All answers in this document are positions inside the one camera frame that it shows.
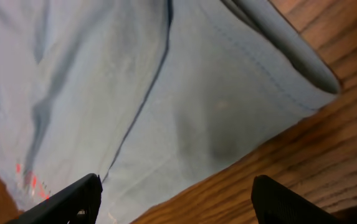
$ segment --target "wooden surface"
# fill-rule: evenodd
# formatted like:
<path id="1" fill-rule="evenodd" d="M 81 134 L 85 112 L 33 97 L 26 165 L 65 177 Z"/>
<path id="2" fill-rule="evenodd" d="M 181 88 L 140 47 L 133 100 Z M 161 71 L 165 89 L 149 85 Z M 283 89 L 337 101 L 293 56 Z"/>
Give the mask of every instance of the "wooden surface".
<path id="1" fill-rule="evenodd" d="M 257 223 L 250 190 L 260 174 L 328 212 L 357 205 L 357 0 L 272 2 L 336 73 L 342 96 L 136 223 Z M 0 183 L 4 220 L 17 214 L 10 201 Z"/>

